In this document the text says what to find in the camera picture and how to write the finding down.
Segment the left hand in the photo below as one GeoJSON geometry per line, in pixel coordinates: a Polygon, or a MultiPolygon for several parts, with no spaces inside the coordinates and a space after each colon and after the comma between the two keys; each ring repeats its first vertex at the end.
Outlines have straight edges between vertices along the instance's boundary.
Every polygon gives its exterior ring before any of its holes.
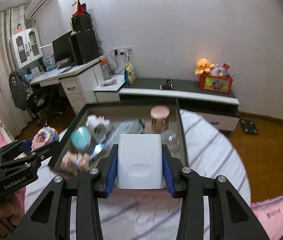
{"type": "MultiPolygon", "coordinates": [[[[9,218],[11,224],[17,226],[24,216],[24,197],[25,189],[20,189],[13,193],[11,201],[0,203],[0,218],[9,218]]],[[[0,236],[6,236],[8,229],[0,222],[0,236]]]]}

